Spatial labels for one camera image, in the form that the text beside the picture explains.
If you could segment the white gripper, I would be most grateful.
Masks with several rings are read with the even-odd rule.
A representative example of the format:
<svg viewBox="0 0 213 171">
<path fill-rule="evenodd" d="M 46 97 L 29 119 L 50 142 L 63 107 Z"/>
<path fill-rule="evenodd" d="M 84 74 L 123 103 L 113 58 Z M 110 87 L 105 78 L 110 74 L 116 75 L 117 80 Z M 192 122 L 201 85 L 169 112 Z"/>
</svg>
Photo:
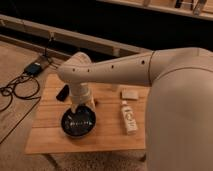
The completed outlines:
<svg viewBox="0 0 213 171">
<path fill-rule="evenodd" d="M 71 100 L 71 110 L 73 112 L 75 112 L 80 105 L 86 105 L 92 111 L 95 110 L 93 94 L 87 83 L 70 84 L 69 95 Z"/>
</svg>

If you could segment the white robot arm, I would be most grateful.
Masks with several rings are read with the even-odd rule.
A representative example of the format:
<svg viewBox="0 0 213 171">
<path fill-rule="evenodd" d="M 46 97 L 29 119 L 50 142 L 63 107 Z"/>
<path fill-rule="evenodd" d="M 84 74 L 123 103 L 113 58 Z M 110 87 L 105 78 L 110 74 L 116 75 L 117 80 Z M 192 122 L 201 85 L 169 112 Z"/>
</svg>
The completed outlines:
<svg viewBox="0 0 213 171">
<path fill-rule="evenodd" d="M 213 52 L 166 49 L 97 63 L 78 52 L 58 77 L 77 104 L 91 82 L 147 86 L 147 171 L 213 171 Z"/>
</svg>

